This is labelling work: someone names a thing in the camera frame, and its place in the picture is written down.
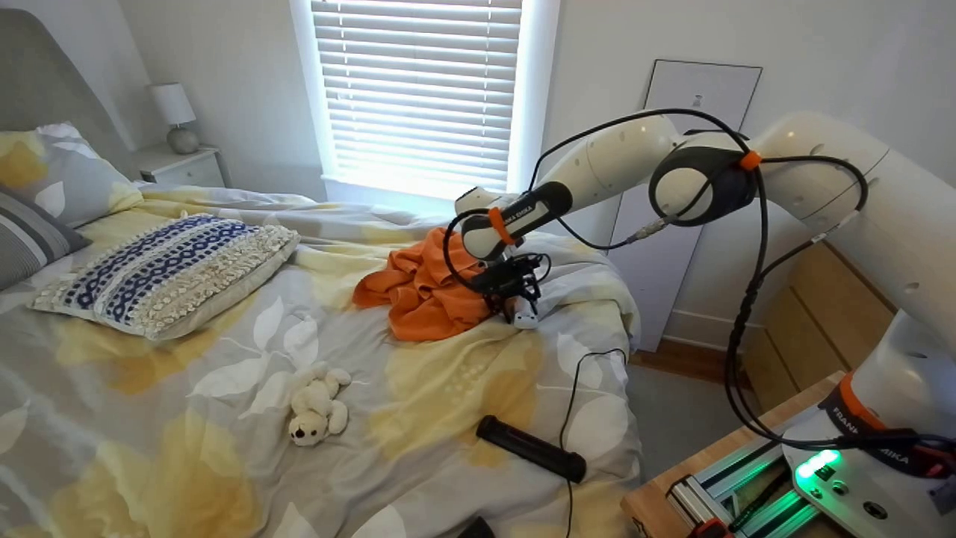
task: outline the white door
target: white door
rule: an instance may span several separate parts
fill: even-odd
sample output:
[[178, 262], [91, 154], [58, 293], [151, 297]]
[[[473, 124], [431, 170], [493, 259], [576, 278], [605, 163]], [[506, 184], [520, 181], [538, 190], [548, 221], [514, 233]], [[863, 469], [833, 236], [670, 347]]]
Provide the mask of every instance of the white door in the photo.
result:
[[[632, 236], [656, 217], [650, 184], [626, 190], [612, 242]], [[668, 318], [678, 302], [700, 233], [703, 227], [663, 227], [644, 242], [611, 251], [611, 259], [621, 272], [639, 308], [639, 335], [635, 341], [638, 348], [657, 348]]]

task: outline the green light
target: green light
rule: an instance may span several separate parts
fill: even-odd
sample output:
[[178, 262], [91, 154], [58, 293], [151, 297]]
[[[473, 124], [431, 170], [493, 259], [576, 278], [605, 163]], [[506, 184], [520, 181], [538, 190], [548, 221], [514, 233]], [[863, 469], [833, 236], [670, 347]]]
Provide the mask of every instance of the green light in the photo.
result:
[[797, 466], [797, 478], [806, 480], [814, 478], [823, 466], [832, 466], [839, 459], [839, 451], [820, 451], [814, 453], [805, 466]]

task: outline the bed frame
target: bed frame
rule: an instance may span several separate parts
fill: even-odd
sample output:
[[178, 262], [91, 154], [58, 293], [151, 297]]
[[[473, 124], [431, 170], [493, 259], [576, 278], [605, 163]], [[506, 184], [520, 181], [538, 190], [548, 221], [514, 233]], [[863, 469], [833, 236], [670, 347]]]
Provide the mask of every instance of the bed frame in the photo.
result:
[[115, 118], [45, 24], [21, 9], [0, 9], [0, 127], [72, 121], [98, 154], [133, 172], [133, 154]]

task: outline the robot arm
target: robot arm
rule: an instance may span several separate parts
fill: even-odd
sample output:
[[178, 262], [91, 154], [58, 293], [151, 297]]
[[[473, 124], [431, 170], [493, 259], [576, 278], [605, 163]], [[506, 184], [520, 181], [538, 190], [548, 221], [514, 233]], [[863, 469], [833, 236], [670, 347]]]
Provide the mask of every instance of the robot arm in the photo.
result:
[[[791, 425], [786, 435], [866, 438], [902, 431], [911, 445], [851, 451], [838, 469], [851, 483], [851, 498], [820, 496], [823, 486], [802, 471], [797, 489], [851, 534], [956, 534], [956, 508], [939, 505], [941, 480], [956, 478], [956, 187], [883, 139], [820, 114], [786, 115], [750, 145], [759, 159], [726, 139], [678, 138], [660, 118], [597, 130], [535, 190], [503, 208], [475, 208], [463, 221], [463, 245], [496, 262], [530, 230], [639, 181], [653, 181], [653, 205], [663, 221], [705, 223], [754, 199], [748, 178], [759, 163], [766, 196], [826, 236], [899, 308], [883, 342], [827, 398], [851, 395], [880, 425], [838, 426], [839, 411], [827, 419], [827, 402], [827, 411]], [[786, 445], [786, 459], [805, 469], [814, 451]], [[877, 520], [859, 498], [877, 498], [893, 517]]]
[[[896, 308], [915, 312], [956, 348], [956, 190], [883, 139], [827, 118], [794, 114], [750, 144], [762, 154], [769, 199], [856, 262]], [[774, 159], [827, 154], [856, 163], [862, 184], [833, 163]], [[673, 223], [705, 223], [754, 199], [741, 150], [726, 138], [682, 138], [670, 118], [650, 115], [605, 127], [567, 150], [542, 184], [503, 208], [463, 221], [463, 245], [479, 259], [500, 259], [548, 221], [653, 181], [656, 208]]]

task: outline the black wire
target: black wire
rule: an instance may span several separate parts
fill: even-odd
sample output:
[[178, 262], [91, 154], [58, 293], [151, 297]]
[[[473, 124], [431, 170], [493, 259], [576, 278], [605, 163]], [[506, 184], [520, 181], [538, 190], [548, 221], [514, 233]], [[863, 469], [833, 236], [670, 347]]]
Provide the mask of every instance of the black wire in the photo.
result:
[[859, 196], [859, 212], [866, 205], [866, 199], [869, 199], [869, 181], [866, 181], [866, 176], [863, 176], [863, 170], [862, 166], [856, 166], [856, 163], [850, 163], [850, 160], [844, 160], [844, 159], [833, 159], [833, 154], [771, 154], [771, 159], [762, 159], [762, 160], [769, 160], [769, 163], [786, 163], [786, 160], [794, 160], [794, 163], [833, 163], [833, 166], [844, 166], [856, 181], [859, 181], [859, 187], [862, 187], [862, 196]]
[[[626, 348], [612, 347], [612, 348], [597, 348], [597, 353], [587, 353], [576, 359], [573, 365], [573, 380], [572, 380], [572, 395], [567, 395], [567, 405], [566, 405], [566, 419], [561, 419], [561, 426], [558, 426], [558, 447], [566, 451], [566, 431], [572, 425], [572, 411], [573, 411], [573, 399], [576, 399], [576, 386], [579, 386], [579, 365], [587, 359], [606, 359], [606, 354], [629, 354]], [[573, 528], [573, 483], [567, 480], [567, 517], [566, 517], [566, 534], [572, 538], [572, 528]]]
[[591, 124], [591, 127], [587, 127], [587, 130], [576, 130], [576, 135], [558, 139], [557, 145], [544, 150], [544, 151], [538, 154], [538, 160], [535, 160], [532, 181], [530, 181], [526, 190], [535, 187], [538, 172], [542, 172], [542, 163], [544, 163], [552, 151], [558, 151], [561, 145], [576, 144], [576, 139], [584, 139], [584, 138], [588, 138], [588, 135], [596, 135], [596, 130], [605, 130], [605, 127], [612, 127], [612, 124], [621, 124], [621, 121], [635, 121], [635, 118], [645, 118], [645, 115], [700, 115], [700, 118], [717, 124], [721, 130], [726, 130], [726, 135], [741, 145], [741, 151], [750, 151], [745, 135], [738, 135], [735, 127], [729, 127], [721, 115], [711, 115], [711, 114], [697, 111], [697, 106], [656, 106], [656, 111], [626, 114], [626, 115], [615, 115], [615, 118], [611, 118], [611, 121], [597, 121], [597, 124]]
[[778, 493], [781, 486], [786, 486], [790, 480], [791, 480], [790, 471], [774, 474], [774, 480], [766, 483], [766, 486], [754, 496], [754, 502], [750, 502], [741, 514], [735, 514], [735, 520], [732, 520], [726, 528], [729, 528], [729, 531], [738, 531], [741, 525], [748, 525], [748, 520], [750, 520], [762, 505], [769, 505], [769, 502], [774, 498], [774, 493]]
[[[615, 115], [615, 118], [611, 118], [611, 121], [591, 124], [591, 127], [587, 127], [587, 130], [576, 130], [576, 135], [558, 139], [558, 144], [551, 145], [548, 151], [542, 151], [538, 160], [535, 160], [532, 181], [530, 181], [526, 194], [538, 184], [542, 163], [544, 163], [552, 151], [558, 151], [561, 145], [576, 144], [576, 139], [584, 139], [584, 138], [588, 138], [588, 135], [596, 135], [596, 130], [605, 130], [605, 127], [612, 127], [612, 124], [621, 124], [621, 121], [635, 121], [635, 118], [645, 118], [645, 115], [700, 115], [700, 118], [709, 118], [711, 124], [717, 124], [717, 130], [729, 135], [729, 138], [741, 145], [741, 151], [750, 151], [745, 135], [738, 135], [735, 127], [729, 127], [721, 115], [711, 115], [711, 114], [697, 111], [697, 106], [656, 106], [656, 111], [639, 111], [639, 114], [629, 114], [629, 115]], [[691, 199], [678, 214], [685, 214], [685, 212], [705, 194], [705, 187], [709, 187], [709, 184], [703, 184], [703, 187], [694, 194], [694, 199]], [[588, 245], [588, 247], [596, 247], [596, 251], [615, 251], [615, 247], [626, 247], [626, 245], [635, 242], [635, 233], [632, 233], [632, 236], [621, 238], [621, 242], [602, 245], [602, 242], [591, 242], [591, 238], [579, 236], [561, 214], [558, 214], [557, 221], [558, 221], [573, 238], [579, 238], [584, 245]]]
[[[850, 160], [827, 159], [827, 154], [797, 154], [797, 159], [774, 159], [774, 160], [826, 160], [826, 163], [839, 163], [847, 170], [856, 170], [851, 176], [859, 176], [859, 181], [862, 181], [859, 208], [866, 202], [869, 184], [866, 184], [863, 172], [859, 166], [851, 166]], [[759, 170], [754, 170], [754, 181], [756, 181], [756, 196], [759, 196], [759, 253], [756, 253], [754, 278], [750, 278], [750, 283], [745, 289], [745, 297], [741, 297], [741, 308], [738, 308], [738, 317], [735, 317], [735, 324], [732, 324], [732, 335], [729, 335], [729, 342], [726, 342], [726, 366], [724, 366], [724, 390], [726, 390], [726, 399], [729, 399], [732, 411], [756, 435], [766, 435], [771, 442], [783, 442], [783, 445], [791, 445], [791, 447], [806, 447], [806, 451], [823, 451], [823, 447], [890, 447], [893, 438], [874, 438], [866, 433], [844, 433], [844, 435], [833, 435], [833, 438], [790, 438], [790, 435], [771, 431], [759, 419], [759, 411], [754, 411], [754, 405], [748, 402], [748, 395], [741, 387], [741, 353], [738, 353], [738, 347], [745, 341], [745, 329], [748, 329], [754, 302], [759, 295], [759, 287], [766, 283], [766, 278], [774, 269], [781, 269], [786, 259], [791, 259], [794, 253], [802, 253], [802, 251], [806, 251], [814, 245], [814, 242], [802, 242], [797, 247], [786, 251], [771, 265], [766, 265], [766, 253], [769, 253], [769, 194], [766, 194], [766, 181], [762, 181]], [[924, 435], [924, 433], [915, 433], [911, 442], [921, 442], [921, 445], [941, 442], [948, 447], [956, 445], [956, 438]]]
[[443, 259], [448, 265], [448, 272], [454, 275], [454, 281], [460, 281], [463, 287], [469, 287], [473, 293], [482, 293], [469, 278], [463, 278], [454, 262], [452, 262], [452, 236], [454, 236], [454, 227], [473, 214], [484, 214], [484, 208], [469, 208], [469, 212], [460, 212], [448, 221], [446, 227], [446, 236], [443, 236]]

